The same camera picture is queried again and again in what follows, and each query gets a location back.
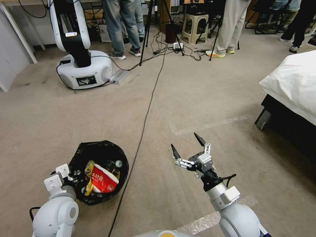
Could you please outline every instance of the pants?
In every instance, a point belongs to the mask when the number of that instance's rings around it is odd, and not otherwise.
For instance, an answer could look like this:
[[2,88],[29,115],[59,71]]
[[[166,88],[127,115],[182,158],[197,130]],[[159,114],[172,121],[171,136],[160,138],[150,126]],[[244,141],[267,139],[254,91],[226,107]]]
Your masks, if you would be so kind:
[[285,17],[283,18],[283,22],[282,22],[282,27],[286,28],[289,26],[289,24],[292,23],[292,21],[294,20],[294,18],[296,17],[298,11],[295,12],[289,12],[288,14],[285,15]]
[[[145,27],[144,27],[144,20],[143,20],[143,11],[142,11],[142,2],[141,0],[134,0],[134,5],[135,5],[135,19],[136,19],[136,24],[137,24],[137,29],[138,29],[138,35],[139,37],[144,38],[145,36]],[[122,17],[120,17],[121,20],[121,26],[122,29],[125,32],[125,36],[128,37],[126,27],[124,25]]]
[[139,49],[141,43],[138,38],[138,30],[135,20],[134,0],[102,0],[104,17],[107,24],[114,55],[118,56],[124,53],[123,36],[120,25],[120,14],[123,18],[129,41],[132,44],[132,50]]
[[251,0],[226,0],[223,24],[215,46],[216,54],[234,51],[244,27],[247,7]]
[[316,14],[316,1],[315,0],[302,0],[299,12],[295,16],[292,23],[288,26],[286,31],[281,36],[282,39],[290,40],[293,35],[295,46],[301,46],[304,41],[305,31],[308,24],[313,20]]

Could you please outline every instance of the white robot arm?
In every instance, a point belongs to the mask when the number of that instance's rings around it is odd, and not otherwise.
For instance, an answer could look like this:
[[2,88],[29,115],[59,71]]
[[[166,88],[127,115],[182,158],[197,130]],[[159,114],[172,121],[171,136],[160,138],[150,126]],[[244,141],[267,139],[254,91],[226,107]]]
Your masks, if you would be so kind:
[[47,0],[58,48],[69,53],[58,63],[60,80],[70,89],[105,85],[114,75],[112,61],[101,51],[88,50],[90,39],[79,0]]
[[207,144],[196,133],[194,135],[204,147],[204,151],[184,160],[171,144],[173,157],[176,159],[175,164],[189,171],[195,171],[196,177],[201,178],[204,191],[209,195],[212,206],[221,215],[220,227],[224,235],[226,237],[271,237],[249,207],[236,203],[240,192],[235,186],[228,188],[230,179],[236,175],[218,177],[210,155],[211,144]]
[[49,201],[33,219],[32,237],[70,237],[79,214],[76,195],[71,186],[64,185],[64,179],[72,180],[68,164],[56,168],[56,173],[44,180]]
[[[211,144],[206,143],[195,133],[195,137],[204,147],[200,152],[188,160],[181,159],[175,147],[171,144],[175,164],[189,171],[195,171],[196,177],[204,183],[204,191],[209,195],[212,206],[221,215],[220,227],[225,237],[271,237],[261,225],[256,214],[247,206],[236,203],[240,192],[235,186],[228,188],[233,174],[228,177],[219,177],[215,173]],[[68,164],[56,168],[56,173],[44,180],[49,201],[37,212],[33,220],[32,237],[70,237],[73,225],[78,218],[78,204],[75,202],[75,192],[64,180],[76,182],[69,176]],[[138,237],[193,237],[176,230],[156,230],[139,235]]]

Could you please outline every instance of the black garbage bag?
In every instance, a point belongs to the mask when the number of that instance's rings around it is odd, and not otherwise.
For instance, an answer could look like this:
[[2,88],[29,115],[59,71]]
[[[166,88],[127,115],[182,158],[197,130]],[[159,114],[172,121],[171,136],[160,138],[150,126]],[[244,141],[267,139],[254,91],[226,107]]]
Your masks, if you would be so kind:
[[[86,196],[86,186],[89,183],[85,174],[85,169],[89,161],[94,161],[104,169],[112,170],[115,168],[119,173],[118,184],[110,193],[92,192]],[[116,161],[121,161],[121,167],[116,167]],[[81,143],[69,163],[71,176],[78,180],[74,184],[77,199],[87,205],[95,205],[103,201],[107,201],[117,194],[123,187],[128,175],[128,161],[123,150],[112,142],[88,142]]]

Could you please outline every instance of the beige carpet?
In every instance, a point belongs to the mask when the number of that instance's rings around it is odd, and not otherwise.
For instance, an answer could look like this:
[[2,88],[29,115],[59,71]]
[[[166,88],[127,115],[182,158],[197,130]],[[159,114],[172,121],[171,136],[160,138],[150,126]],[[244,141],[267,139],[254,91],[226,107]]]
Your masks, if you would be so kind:
[[[210,48],[211,41],[198,48]],[[315,165],[275,132],[254,125],[265,96],[258,82],[290,54],[290,44],[244,30],[240,47],[212,62],[166,55],[113,237],[176,229],[214,212],[202,182],[172,159],[170,143],[183,158],[201,150],[193,131],[212,144],[218,174],[236,173],[231,185],[258,201],[252,208],[272,236],[315,236]],[[108,43],[91,49],[111,52]],[[131,68],[139,59],[126,51],[117,63]],[[1,236],[31,236],[29,208],[48,198],[43,180],[69,162],[81,142],[110,140],[130,164],[135,157],[163,57],[132,70],[120,86],[75,92],[56,74],[63,55],[57,48],[37,52],[39,63],[0,93]],[[151,56],[148,47],[145,58]],[[107,236],[120,195],[93,207],[79,203],[73,236]],[[199,235],[223,236],[219,226]]]

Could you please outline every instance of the bed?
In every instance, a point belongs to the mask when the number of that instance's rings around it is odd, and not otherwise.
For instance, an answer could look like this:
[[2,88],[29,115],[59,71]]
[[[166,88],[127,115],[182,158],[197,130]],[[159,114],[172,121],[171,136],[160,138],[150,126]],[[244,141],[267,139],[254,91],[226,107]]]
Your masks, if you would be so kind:
[[316,50],[286,57],[259,84],[267,95],[257,127],[274,129],[316,160]]

